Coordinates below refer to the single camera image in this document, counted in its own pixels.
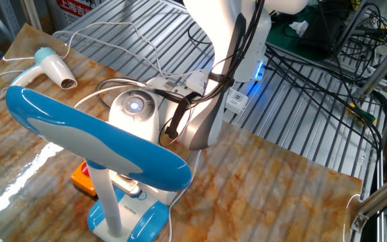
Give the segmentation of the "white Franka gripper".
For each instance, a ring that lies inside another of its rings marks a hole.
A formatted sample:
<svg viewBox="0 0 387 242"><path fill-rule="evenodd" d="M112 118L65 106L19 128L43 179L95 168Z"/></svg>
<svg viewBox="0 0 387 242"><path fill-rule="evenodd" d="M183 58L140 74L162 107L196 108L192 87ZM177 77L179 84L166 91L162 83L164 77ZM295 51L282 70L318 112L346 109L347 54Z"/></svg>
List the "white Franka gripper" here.
<svg viewBox="0 0 387 242"><path fill-rule="evenodd" d="M163 204L170 205L170 203L177 195L177 192L167 192L149 185L142 184L139 181L130 179L112 170L109 170L109 174L112 183L119 190L123 191L123 193L129 195L131 198L140 198L143 194L148 194Z"/></svg>

